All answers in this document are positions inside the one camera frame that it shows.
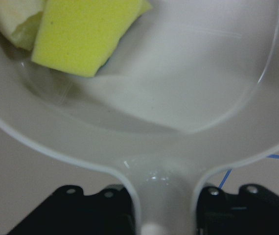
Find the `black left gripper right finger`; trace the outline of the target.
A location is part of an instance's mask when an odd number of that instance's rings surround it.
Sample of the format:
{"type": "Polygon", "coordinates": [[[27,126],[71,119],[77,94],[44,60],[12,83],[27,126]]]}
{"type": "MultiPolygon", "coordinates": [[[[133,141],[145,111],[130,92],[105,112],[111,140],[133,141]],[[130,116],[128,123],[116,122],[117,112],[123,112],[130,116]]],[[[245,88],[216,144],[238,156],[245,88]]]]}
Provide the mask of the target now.
{"type": "Polygon", "coordinates": [[[207,186],[196,222],[199,235],[279,235],[279,196],[257,184],[242,185],[237,194],[207,186]]]}

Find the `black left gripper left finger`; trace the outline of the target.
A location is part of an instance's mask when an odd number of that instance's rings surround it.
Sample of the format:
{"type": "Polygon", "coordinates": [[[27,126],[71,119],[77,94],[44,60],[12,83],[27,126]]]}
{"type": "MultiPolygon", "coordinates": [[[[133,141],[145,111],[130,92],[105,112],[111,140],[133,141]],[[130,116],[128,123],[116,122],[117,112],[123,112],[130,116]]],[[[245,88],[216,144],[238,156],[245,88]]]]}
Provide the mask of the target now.
{"type": "Polygon", "coordinates": [[[59,187],[10,232],[11,235],[132,235],[132,199],[123,185],[85,195],[81,187],[59,187]]]}

